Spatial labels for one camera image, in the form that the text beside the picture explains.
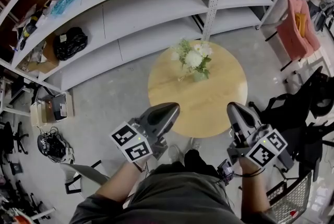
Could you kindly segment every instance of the pink chair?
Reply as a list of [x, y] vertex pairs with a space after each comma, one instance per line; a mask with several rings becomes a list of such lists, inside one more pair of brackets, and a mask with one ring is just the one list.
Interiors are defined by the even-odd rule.
[[[278, 33], [284, 48], [291, 59], [291, 61], [289, 61], [289, 63], [286, 64], [281, 71], [290, 65], [292, 61], [309, 57], [320, 48], [320, 43], [315, 35], [313, 23], [311, 22], [311, 18], [309, 16], [307, 2], [305, 0], [288, 0], [287, 13], [287, 18], [283, 21], [283, 23], [277, 26], [277, 32], [266, 39], [266, 41], [268, 41]], [[298, 31], [295, 21], [295, 13], [306, 15], [304, 37], [302, 37]]]

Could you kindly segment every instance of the blue plastic bag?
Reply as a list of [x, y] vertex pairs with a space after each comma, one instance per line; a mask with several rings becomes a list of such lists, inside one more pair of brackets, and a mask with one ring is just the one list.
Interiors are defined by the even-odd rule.
[[74, 0], [58, 0], [56, 5], [51, 10], [51, 15], [57, 16], [64, 13], [65, 9], [71, 4]]

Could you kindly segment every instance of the cardboard box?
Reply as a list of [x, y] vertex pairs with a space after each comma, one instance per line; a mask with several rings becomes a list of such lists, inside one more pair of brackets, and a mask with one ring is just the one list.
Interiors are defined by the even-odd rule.
[[45, 47], [42, 52], [42, 62], [30, 62], [28, 64], [28, 70], [34, 71], [38, 70], [44, 74], [48, 73], [52, 69], [56, 68], [59, 64], [59, 60], [57, 59], [56, 55], [53, 51], [53, 40], [55, 38], [55, 34], [51, 33], [46, 39], [45, 39]]

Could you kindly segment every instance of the hand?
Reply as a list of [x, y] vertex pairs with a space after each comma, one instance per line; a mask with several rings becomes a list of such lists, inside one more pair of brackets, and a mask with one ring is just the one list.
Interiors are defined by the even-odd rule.
[[246, 157], [239, 158], [239, 163], [243, 174], [253, 174], [259, 170], [259, 167]]

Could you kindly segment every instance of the flower vase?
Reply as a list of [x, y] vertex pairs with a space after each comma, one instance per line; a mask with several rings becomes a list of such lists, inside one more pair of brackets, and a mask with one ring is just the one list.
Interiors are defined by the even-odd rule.
[[208, 79], [204, 73], [200, 73], [198, 71], [194, 71], [193, 78], [195, 82], [200, 82]]

